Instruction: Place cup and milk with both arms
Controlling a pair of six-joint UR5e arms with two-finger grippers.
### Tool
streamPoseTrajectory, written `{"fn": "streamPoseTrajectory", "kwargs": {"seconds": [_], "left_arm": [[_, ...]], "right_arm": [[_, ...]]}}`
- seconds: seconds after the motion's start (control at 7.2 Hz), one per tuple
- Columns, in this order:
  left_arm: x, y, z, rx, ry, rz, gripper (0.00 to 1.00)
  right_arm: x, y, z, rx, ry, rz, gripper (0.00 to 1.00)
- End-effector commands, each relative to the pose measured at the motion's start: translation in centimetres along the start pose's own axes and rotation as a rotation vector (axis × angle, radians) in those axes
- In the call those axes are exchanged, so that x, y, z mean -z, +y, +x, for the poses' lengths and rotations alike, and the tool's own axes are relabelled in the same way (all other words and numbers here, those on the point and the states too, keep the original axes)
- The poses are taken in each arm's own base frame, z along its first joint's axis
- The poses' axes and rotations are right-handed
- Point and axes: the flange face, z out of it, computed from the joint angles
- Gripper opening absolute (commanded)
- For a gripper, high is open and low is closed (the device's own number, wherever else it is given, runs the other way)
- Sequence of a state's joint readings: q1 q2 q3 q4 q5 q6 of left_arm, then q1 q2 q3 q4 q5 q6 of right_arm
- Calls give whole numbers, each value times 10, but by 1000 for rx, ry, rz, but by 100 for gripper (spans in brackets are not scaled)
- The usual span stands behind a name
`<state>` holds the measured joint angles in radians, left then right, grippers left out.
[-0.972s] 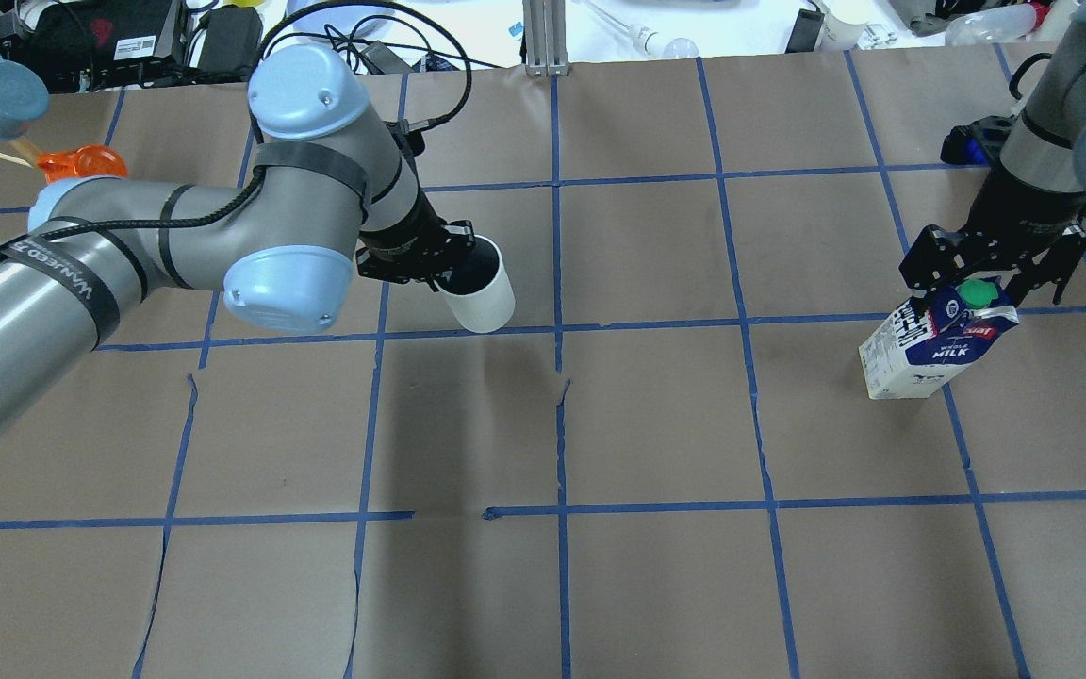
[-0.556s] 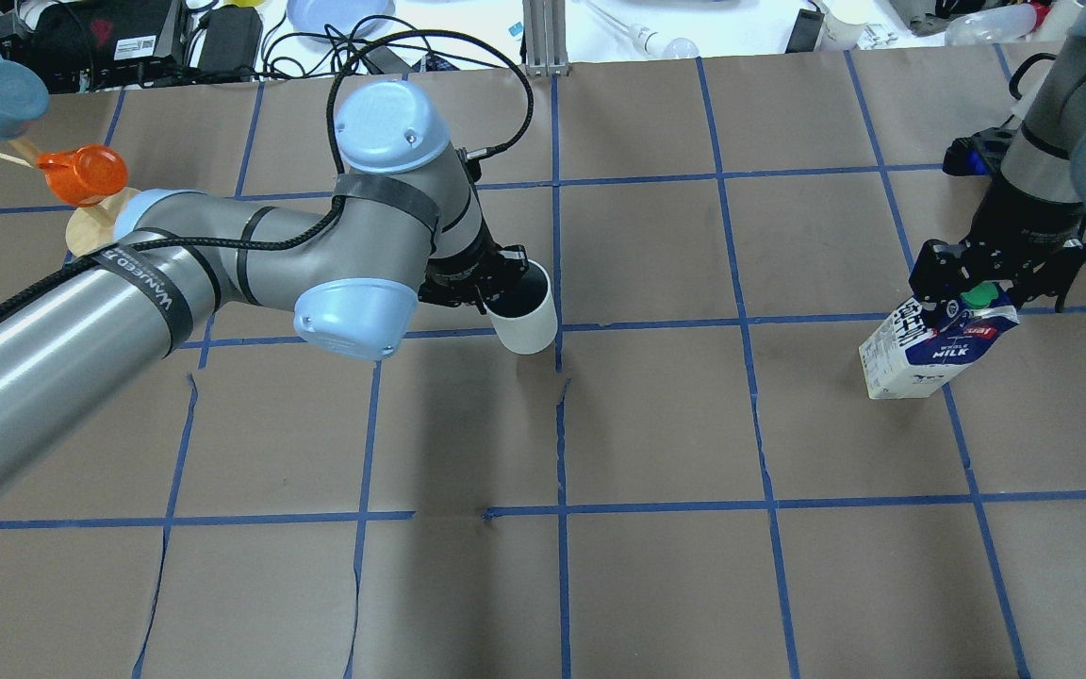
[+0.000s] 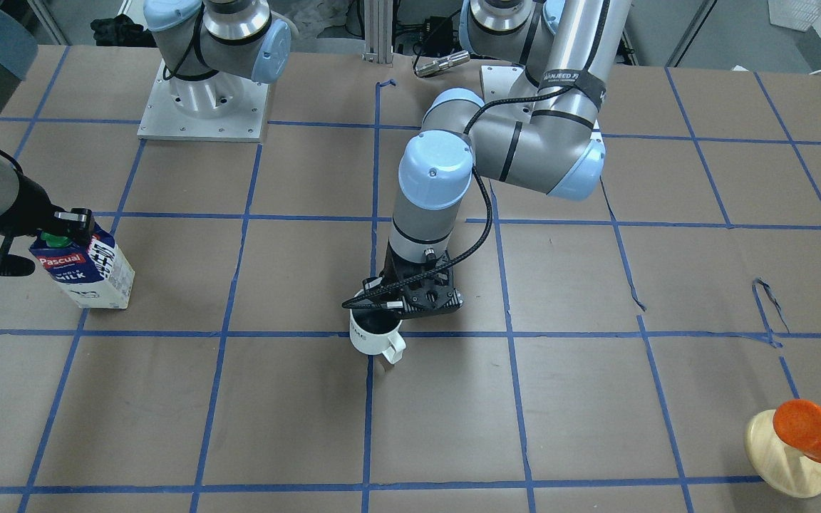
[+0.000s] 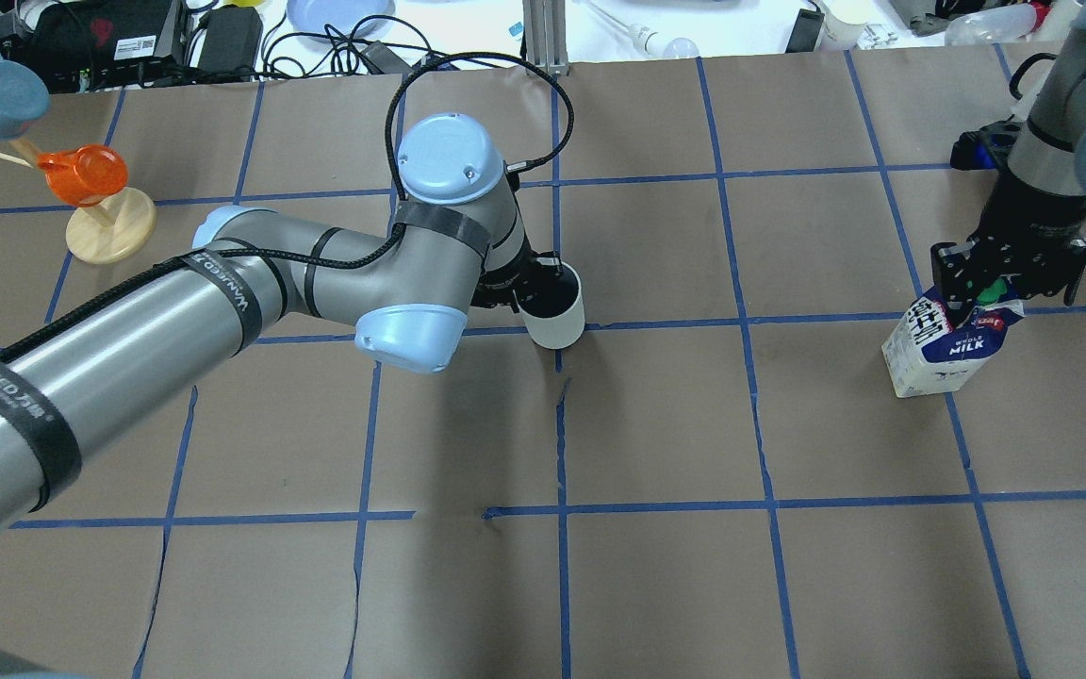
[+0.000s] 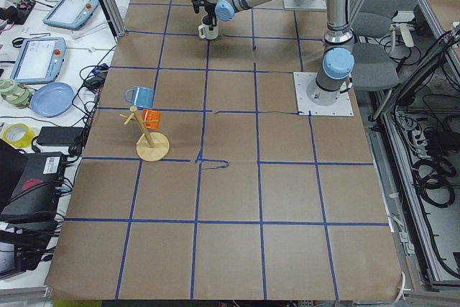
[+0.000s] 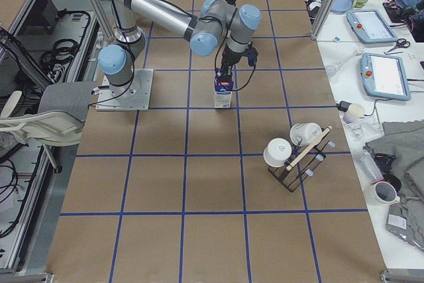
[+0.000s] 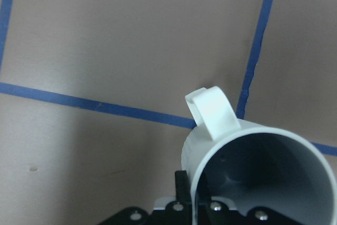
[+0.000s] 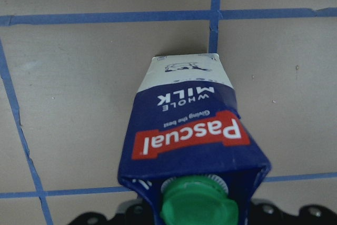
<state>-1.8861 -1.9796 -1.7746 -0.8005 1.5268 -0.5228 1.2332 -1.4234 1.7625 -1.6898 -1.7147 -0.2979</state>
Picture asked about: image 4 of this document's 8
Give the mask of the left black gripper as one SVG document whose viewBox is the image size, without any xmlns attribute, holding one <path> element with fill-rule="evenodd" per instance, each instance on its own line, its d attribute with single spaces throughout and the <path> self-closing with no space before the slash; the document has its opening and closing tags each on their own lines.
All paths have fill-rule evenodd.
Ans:
<svg viewBox="0 0 1086 679">
<path fill-rule="evenodd" d="M 555 251 L 539 253 L 525 240 L 507 265 L 479 276 L 470 306 L 509 306 L 513 312 L 521 312 L 525 304 L 538 301 L 554 282 L 554 275 L 560 273 L 561 257 Z"/>
</svg>

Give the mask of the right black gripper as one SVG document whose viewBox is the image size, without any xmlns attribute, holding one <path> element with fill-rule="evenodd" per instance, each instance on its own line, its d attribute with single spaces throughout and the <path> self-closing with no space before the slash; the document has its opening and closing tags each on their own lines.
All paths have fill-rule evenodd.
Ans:
<svg viewBox="0 0 1086 679">
<path fill-rule="evenodd" d="M 1085 223 L 1085 196 L 1050 193 L 1001 174 L 971 241 L 930 247 L 932 286 L 949 325 L 961 326 L 1000 276 L 1023 284 L 1025 298 L 1061 296 L 1071 306 L 1086 271 L 1086 246 L 1072 243 Z"/>
</svg>

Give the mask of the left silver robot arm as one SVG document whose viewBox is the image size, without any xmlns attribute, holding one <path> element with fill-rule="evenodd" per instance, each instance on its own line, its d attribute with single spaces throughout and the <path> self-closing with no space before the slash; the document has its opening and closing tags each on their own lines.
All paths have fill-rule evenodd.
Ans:
<svg viewBox="0 0 1086 679">
<path fill-rule="evenodd" d="M 258 208 L 211 211 L 194 248 L 0 351 L 0 530 L 43 508 L 121 433 L 288 314 L 354 329 L 359 353 L 449 366 L 473 306 L 508 305 L 540 347 L 585 327 L 582 284 L 532 250 L 509 164 L 464 113 L 418 121 L 389 152 L 387 240 Z"/>
</svg>

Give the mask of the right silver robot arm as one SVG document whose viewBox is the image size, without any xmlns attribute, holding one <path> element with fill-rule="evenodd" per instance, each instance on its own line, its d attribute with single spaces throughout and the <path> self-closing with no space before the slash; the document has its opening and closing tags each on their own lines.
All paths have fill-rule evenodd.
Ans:
<svg viewBox="0 0 1086 679">
<path fill-rule="evenodd" d="M 1086 4 L 1052 60 L 1026 120 L 954 142 L 954 169 L 995 169 L 998 179 L 967 240 L 931 246 L 932 287 L 951 327 L 996 282 L 1066 305 L 1077 296 L 1086 271 Z"/>
</svg>

